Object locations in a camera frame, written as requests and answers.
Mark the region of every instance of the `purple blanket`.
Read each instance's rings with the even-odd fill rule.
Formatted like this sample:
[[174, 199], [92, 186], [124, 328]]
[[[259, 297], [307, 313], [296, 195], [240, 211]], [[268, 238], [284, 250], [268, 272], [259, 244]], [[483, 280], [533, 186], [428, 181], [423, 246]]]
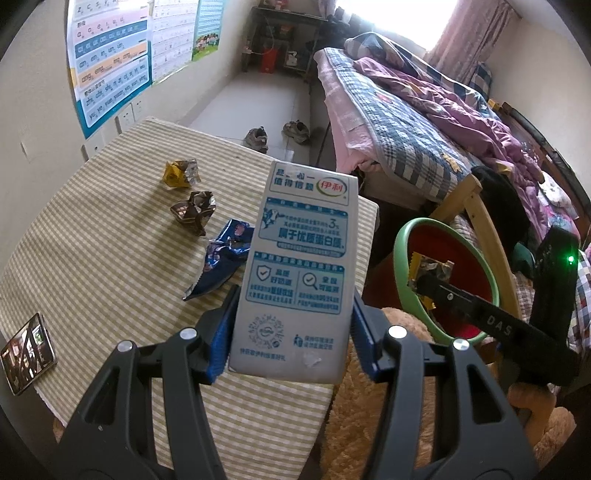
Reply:
[[538, 184], [544, 181], [544, 176], [535, 160], [511, 135], [509, 127], [499, 120], [483, 117], [455, 93], [373, 59], [365, 57], [356, 60], [353, 65], [359, 73], [416, 108], [441, 132], [487, 166], [495, 168], [497, 160], [515, 165], [512, 176], [515, 190], [538, 241], [545, 237], [548, 217], [538, 200]]

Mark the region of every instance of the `educational poster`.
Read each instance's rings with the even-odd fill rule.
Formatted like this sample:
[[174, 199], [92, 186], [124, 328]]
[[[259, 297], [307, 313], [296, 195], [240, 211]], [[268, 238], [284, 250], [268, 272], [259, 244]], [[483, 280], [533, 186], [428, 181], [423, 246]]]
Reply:
[[195, 20], [193, 61], [217, 50], [222, 33], [224, 0], [201, 0]]
[[148, 0], [70, 0], [67, 50], [86, 138], [151, 84]]
[[164, 80], [191, 62], [199, 0], [154, 0], [152, 78]]

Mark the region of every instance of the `sneaker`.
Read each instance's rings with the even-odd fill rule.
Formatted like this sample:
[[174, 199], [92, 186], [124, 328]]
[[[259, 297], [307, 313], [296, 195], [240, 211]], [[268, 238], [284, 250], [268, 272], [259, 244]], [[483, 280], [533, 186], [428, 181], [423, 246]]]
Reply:
[[267, 132], [263, 127], [251, 128], [244, 137], [246, 146], [260, 153], [267, 153]]
[[287, 122], [283, 125], [283, 133], [288, 137], [293, 138], [296, 143], [306, 143], [310, 139], [310, 130], [304, 122]]

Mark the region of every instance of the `smartphone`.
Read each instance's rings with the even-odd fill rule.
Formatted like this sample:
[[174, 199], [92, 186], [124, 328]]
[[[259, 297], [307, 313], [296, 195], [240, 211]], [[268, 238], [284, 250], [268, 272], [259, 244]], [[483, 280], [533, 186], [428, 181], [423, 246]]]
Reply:
[[56, 364], [45, 320], [36, 313], [0, 352], [2, 367], [14, 395], [20, 395]]

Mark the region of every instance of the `gold candy wrapper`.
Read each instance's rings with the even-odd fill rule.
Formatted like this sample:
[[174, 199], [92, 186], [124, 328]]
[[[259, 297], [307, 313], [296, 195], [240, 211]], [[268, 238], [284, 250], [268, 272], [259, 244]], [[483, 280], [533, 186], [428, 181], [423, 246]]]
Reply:
[[189, 160], [173, 161], [172, 163], [166, 162], [162, 180], [166, 185], [173, 188], [194, 186], [198, 181], [201, 181], [197, 160], [191, 158]]
[[[408, 266], [408, 286], [416, 291], [417, 280], [419, 277], [427, 272], [435, 272], [435, 276], [444, 282], [449, 283], [449, 279], [452, 277], [453, 262], [447, 261], [445, 263], [433, 260], [430, 257], [421, 255], [417, 252], [413, 252], [411, 257], [410, 265]], [[419, 295], [419, 300], [430, 314], [435, 309], [435, 304], [432, 299]]]

